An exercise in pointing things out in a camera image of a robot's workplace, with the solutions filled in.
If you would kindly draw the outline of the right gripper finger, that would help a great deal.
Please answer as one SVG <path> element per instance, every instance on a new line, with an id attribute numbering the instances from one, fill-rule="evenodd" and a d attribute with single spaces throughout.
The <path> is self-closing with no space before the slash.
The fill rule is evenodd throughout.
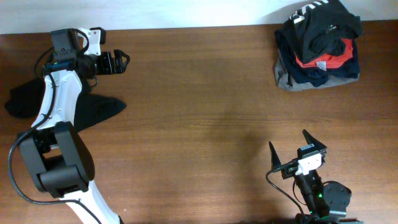
<path id="1" fill-rule="evenodd" d="M 271 141 L 269 141 L 269 148 L 271 154 L 271 169 L 274 170 L 281 166 L 281 161 L 276 153 L 275 147 Z"/>
<path id="2" fill-rule="evenodd" d="M 313 144 L 315 149 L 318 151 L 325 151 L 327 147 L 321 143 L 319 140 L 315 139 L 307 130 L 303 129 L 302 133 L 304 138 L 308 144 Z"/>

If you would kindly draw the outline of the dark green t-shirt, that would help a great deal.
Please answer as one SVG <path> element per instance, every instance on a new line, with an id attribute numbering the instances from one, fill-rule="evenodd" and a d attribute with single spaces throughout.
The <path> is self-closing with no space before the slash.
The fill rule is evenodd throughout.
<path id="1" fill-rule="evenodd" d="M 284 38 L 303 63 L 324 55 L 341 55 L 343 39 L 356 39 L 363 33 L 361 19 L 338 0 L 314 1 L 297 9 L 276 35 Z"/>

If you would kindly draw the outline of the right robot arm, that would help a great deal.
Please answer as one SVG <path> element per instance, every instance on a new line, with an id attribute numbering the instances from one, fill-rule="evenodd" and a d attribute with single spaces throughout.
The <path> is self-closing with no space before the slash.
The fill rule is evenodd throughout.
<path id="1" fill-rule="evenodd" d="M 361 223 L 355 218 L 347 219 L 347 207 L 351 201 L 352 191 L 343 184 L 334 181 L 322 181 L 317 169 L 325 163 L 327 147 L 314 138 L 307 130 L 302 134 L 306 146 L 297 149 L 297 157 L 282 164 L 274 145 L 270 142 L 271 169 L 266 174 L 267 182 L 291 200 L 299 209 L 299 213 L 291 223 Z M 298 188 L 304 202 L 299 202 L 296 195 L 287 192 L 274 184 L 269 176 L 280 172 L 283 179 L 293 178 L 292 188 Z"/>

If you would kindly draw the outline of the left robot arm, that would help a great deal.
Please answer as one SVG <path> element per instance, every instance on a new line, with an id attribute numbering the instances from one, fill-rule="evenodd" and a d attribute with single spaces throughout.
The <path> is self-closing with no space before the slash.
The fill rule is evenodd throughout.
<path id="1" fill-rule="evenodd" d="M 40 77 L 44 95 L 36 120 L 12 150 L 19 151 L 35 187 L 53 204 L 68 205 L 83 223 L 121 223 L 95 183 L 95 163 L 80 131 L 116 116 L 126 104 L 91 93 L 90 80 L 124 73 L 130 58 L 103 52 L 106 31 L 69 28 L 51 32 Z"/>

